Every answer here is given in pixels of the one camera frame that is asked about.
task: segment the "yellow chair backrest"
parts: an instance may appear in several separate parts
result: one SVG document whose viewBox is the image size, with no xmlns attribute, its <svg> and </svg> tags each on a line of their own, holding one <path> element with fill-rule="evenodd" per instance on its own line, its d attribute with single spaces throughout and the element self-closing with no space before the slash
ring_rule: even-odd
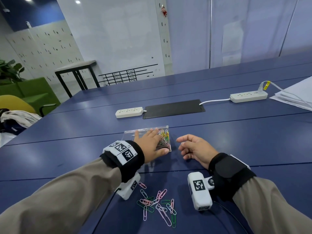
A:
<svg viewBox="0 0 312 234">
<path fill-rule="evenodd" d="M 7 108 L 11 111 L 20 110 L 29 113 L 36 113 L 32 106 L 13 95 L 0 95 L 0 108 Z"/>
</svg>

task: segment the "pile of paper clips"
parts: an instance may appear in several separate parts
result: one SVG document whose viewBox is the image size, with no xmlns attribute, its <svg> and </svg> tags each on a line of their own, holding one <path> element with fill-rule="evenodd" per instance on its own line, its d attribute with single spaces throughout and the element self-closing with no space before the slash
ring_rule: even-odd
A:
<svg viewBox="0 0 312 234">
<path fill-rule="evenodd" d="M 158 134 L 161 134 L 163 137 L 159 141 L 156 149 L 162 149 L 162 148 L 167 148 L 169 151 L 171 151 L 171 146 L 170 146 L 170 140 L 169 140 L 169 131 L 161 129 Z"/>
<path fill-rule="evenodd" d="M 142 182 L 138 183 L 139 186 L 141 186 L 143 189 L 146 189 L 146 185 L 144 185 Z M 146 192 L 141 189 L 141 194 L 144 196 L 144 199 L 140 199 L 137 201 L 137 204 L 143 208 L 143 220 L 147 220 L 147 212 L 153 213 L 155 209 L 153 208 L 153 205 L 156 204 L 155 208 L 160 213 L 162 218 L 165 220 L 166 224 L 169 227 L 176 228 L 177 226 L 177 212 L 174 210 L 174 199 L 171 200 L 161 200 L 164 195 L 167 192 L 167 189 L 164 189 L 163 191 L 158 191 L 156 199 L 155 197 L 148 197 Z M 167 208 L 162 207 L 161 204 L 159 204 L 159 201 L 161 204 L 166 205 Z M 171 219 L 167 215 L 167 211 L 171 214 Z"/>
</svg>

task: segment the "blue wall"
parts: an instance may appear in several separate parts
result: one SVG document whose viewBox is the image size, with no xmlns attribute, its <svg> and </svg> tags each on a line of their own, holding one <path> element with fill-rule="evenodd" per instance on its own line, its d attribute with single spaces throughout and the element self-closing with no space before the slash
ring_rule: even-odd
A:
<svg viewBox="0 0 312 234">
<path fill-rule="evenodd" d="M 56 0 L 2 0 L 6 8 L 11 12 L 2 15 L 13 29 L 19 31 L 27 29 L 26 21 L 32 27 L 63 20 L 64 15 Z"/>
</svg>

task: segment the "blue table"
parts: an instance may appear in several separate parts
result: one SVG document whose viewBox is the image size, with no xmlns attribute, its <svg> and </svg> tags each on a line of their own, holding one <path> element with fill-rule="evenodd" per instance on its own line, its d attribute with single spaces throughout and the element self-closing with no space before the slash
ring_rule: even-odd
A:
<svg viewBox="0 0 312 234">
<path fill-rule="evenodd" d="M 144 165 L 139 172 L 151 193 L 173 188 L 167 195 L 177 202 L 177 229 L 168 229 L 158 213 L 143 222 L 142 210 L 130 202 L 140 195 L 136 190 L 128 202 L 113 199 L 97 233 L 102 233 L 104 226 L 110 232 L 206 233 L 209 228 L 212 233 L 243 233 L 222 209 L 214 207 L 216 216 L 200 214 L 189 202 L 186 176 L 202 168 L 196 161 L 185 162 L 177 151 L 175 139 L 186 133 L 200 136 L 217 150 L 245 161 L 258 176 L 273 180 L 291 205 L 312 217 L 311 182 L 302 179 L 312 168 L 311 112 L 267 99 L 206 104 L 203 113 L 144 120 L 115 118 L 115 112 L 124 108 L 228 98 L 233 93 L 257 90 L 264 80 L 286 88 L 309 77 L 311 70 L 312 54 L 306 52 L 80 92 L 0 148 L 0 188 L 5 191 L 0 194 L 0 211 L 52 178 L 96 159 L 106 145 L 121 139 L 125 130 L 169 125 L 173 151 Z M 278 90 L 270 86 L 267 92 L 272 96 Z M 235 205 L 225 205 L 247 225 Z M 90 216 L 81 233 L 92 232 L 104 208 L 105 204 Z M 121 226 L 121 218 L 131 222 Z"/>
</svg>

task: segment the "green couch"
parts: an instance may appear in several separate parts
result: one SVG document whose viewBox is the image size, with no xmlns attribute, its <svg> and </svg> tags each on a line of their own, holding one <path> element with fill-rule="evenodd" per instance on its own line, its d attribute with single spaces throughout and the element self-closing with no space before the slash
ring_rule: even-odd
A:
<svg viewBox="0 0 312 234">
<path fill-rule="evenodd" d="M 43 113 L 45 115 L 60 105 L 60 101 L 43 77 L 18 82 L 16 84 L 1 85 L 0 95 L 6 94 L 23 99 L 26 103 L 31 105 L 39 115 L 39 108 L 45 104 L 56 104 L 56 106 L 43 108 Z"/>
</svg>

